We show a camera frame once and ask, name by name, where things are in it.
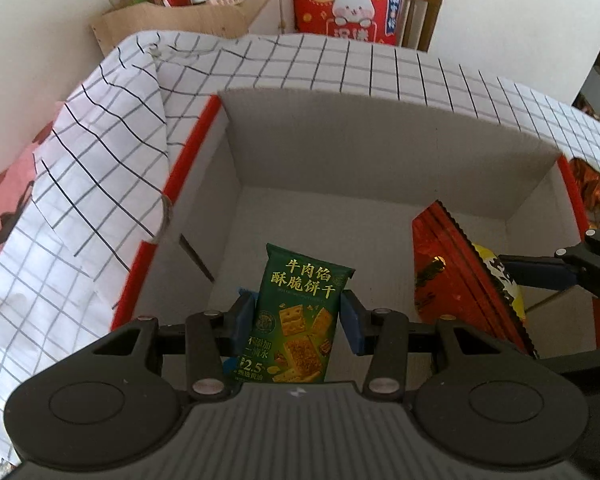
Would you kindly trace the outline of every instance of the cardboard box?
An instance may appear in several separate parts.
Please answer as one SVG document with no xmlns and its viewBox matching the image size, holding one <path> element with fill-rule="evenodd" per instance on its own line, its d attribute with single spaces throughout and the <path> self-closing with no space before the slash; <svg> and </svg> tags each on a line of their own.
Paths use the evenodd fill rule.
<svg viewBox="0 0 600 480">
<path fill-rule="evenodd" d="M 436 199 L 496 254 L 552 255 L 580 241 L 559 156 L 538 136 L 433 107 L 222 92 L 180 155 L 165 192 L 177 197 L 171 222 L 153 258 L 152 248 L 136 258 L 119 309 L 163 324 L 227 310 L 238 287 L 258 290 L 271 242 L 355 268 L 348 287 L 367 308 L 418 320 L 411 221 Z M 523 294 L 529 307 L 552 292 Z M 595 348 L 590 295 L 569 304 L 528 316 L 542 356 Z M 350 353 L 339 327 L 326 379 L 360 382 L 369 360 Z"/>
</svg>

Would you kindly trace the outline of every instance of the white wall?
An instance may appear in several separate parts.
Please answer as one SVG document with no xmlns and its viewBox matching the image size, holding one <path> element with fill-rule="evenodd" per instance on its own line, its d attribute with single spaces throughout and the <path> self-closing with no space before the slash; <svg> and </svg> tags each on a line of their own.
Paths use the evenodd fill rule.
<svg viewBox="0 0 600 480">
<path fill-rule="evenodd" d="M 443 0 L 429 52 L 570 104 L 600 50 L 600 0 Z"/>
<path fill-rule="evenodd" d="M 0 172 L 102 59 L 88 25 L 108 0 L 0 0 Z"/>
</svg>

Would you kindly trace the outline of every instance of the wooden chair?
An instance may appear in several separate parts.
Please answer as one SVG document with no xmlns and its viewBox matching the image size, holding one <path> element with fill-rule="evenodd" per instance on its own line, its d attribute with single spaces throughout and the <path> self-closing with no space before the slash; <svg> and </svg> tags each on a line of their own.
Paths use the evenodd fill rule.
<svg viewBox="0 0 600 480">
<path fill-rule="evenodd" d="M 418 34 L 417 28 L 414 28 L 414 12 L 416 1 L 425 2 L 427 4 L 427 10 L 424 15 L 422 22 L 422 28 L 419 31 L 419 37 L 414 38 L 415 34 Z M 400 46 L 408 46 L 413 40 L 417 40 L 417 50 L 426 52 L 429 50 L 429 44 L 431 43 L 431 37 L 433 36 L 433 29 L 436 27 L 436 21 L 438 20 L 438 13 L 442 6 L 442 0 L 404 0 L 402 6 L 401 20 L 404 20 L 404 34 L 402 36 L 402 43 Z M 404 19 L 404 10 L 406 11 L 406 19 Z"/>
</svg>

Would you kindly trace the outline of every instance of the cracker package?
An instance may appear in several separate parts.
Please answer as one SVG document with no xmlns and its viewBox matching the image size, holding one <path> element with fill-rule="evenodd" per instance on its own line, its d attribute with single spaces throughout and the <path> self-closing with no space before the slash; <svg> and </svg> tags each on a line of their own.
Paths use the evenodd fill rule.
<svg viewBox="0 0 600 480">
<path fill-rule="evenodd" d="M 415 303 L 420 319 L 459 319 L 535 355 L 518 286 L 491 251 L 474 246 L 440 202 L 413 219 Z"/>
<path fill-rule="evenodd" d="M 340 293 L 353 269 L 267 244 L 253 329 L 235 377 L 264 383 L 321 383 Z"/>
</svg>

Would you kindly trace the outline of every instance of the red pillow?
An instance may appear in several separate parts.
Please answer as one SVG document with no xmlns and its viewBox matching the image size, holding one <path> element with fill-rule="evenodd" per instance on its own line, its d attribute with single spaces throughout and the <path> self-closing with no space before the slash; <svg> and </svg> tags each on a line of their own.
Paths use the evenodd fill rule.
<svg viewBox="0 0 600 480">
<path fill-rule="evenodd" d="M 299 32 L 395 45 L 402 0 L 295 0 Z"/>
</svg>

